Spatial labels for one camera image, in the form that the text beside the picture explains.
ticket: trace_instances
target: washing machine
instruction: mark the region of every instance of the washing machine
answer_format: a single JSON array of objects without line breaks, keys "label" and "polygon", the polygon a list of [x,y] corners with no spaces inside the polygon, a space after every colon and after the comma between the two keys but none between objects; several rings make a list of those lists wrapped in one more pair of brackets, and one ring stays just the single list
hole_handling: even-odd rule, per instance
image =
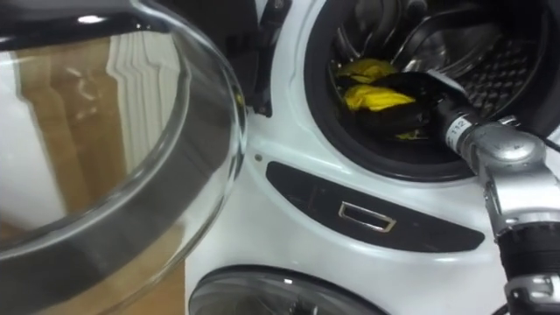
[{"label": "washing machine", "polygon": [[239,178],[187,257],[189,314],[505,314],[506,279],[473,175],[430,140],[365,135],[337,106],[333,73],[364,55],[404,71],[435,68],[483,116],[514,115],[549,136],[560,6],[268,5],[290,5],[270,102],[249,113]]},{"label": "washing machine", "polygon": [[484,117],[556,140],[559,2],[0,8],[2,313],[118,311],[185,257],[191,315],[505,304],[466,165],[421,130],[369,135],[334,77],[361,58],[436,69]]}]

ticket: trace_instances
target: washing machine drum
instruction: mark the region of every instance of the washing machine drum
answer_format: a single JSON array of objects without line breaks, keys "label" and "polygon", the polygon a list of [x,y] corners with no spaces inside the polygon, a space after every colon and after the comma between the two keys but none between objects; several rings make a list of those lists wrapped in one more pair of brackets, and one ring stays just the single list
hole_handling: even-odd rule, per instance
[{"label": "washing machine drum", "polygon": [[515,116],[547,137],[560,123],[559,20],[558,1],[326,0],[306,48],[311,113],[338,151],[372,172],[413,181],[470,177],[422,130],[402,139],[361,128],[339,68],[370,58],[396,71],[436,69],[461,83],[481,116]]}]

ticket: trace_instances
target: washing machine door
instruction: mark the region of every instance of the washing machine door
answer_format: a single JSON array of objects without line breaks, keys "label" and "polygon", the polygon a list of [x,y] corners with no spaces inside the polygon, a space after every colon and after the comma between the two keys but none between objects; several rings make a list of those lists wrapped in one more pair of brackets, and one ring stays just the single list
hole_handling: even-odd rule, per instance
[{"label": "washing machine door", "polygon": [[114,310],[190,252],[234,184],[232,67],[150,0],[8,0],[0,76],[0,312]]},{"label": "washing machine door", "polygon": [[284,269],[243,266],[216,270],[200,281],[190,315],[386,315],[332,283]]}]

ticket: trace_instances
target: wooden floor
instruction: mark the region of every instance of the wooden floor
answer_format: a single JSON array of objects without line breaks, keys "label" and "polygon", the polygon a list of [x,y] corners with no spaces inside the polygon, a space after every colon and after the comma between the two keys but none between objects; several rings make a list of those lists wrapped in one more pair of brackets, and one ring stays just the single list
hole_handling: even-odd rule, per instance
[{"label": "wooden floor", "polygon": [[185,265],[180,264],[162,283],[150,293],[126,308],[123,315],[184,315]]}]

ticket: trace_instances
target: black hose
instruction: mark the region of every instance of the black hose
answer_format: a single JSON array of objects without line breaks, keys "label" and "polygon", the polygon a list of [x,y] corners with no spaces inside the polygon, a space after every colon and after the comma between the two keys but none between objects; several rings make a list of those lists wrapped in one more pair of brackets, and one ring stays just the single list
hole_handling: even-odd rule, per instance
[{"label": "black hose", "polygon": [[539,139],[541,139],[544,144],[546,144],[549,148],[551,148],[552,150],[560,153],[560,145],[554,143],[553,141],[549,140],[546,136],[542,136],[539,135],[537,133],[535,133],[533,130],[529,130],[528,128],[526,128],[525,126],[521,125],[519,127],[517,127],[518,130],[523,131],[523,132],[527,132],[535,137],[538,137]]},{"label": "black hose", "polygon": [[508,305],[505,304],[501,308],[499,308],[498,311],[495,311],[492,315],[507,315],[507,314],[509,314]]}]

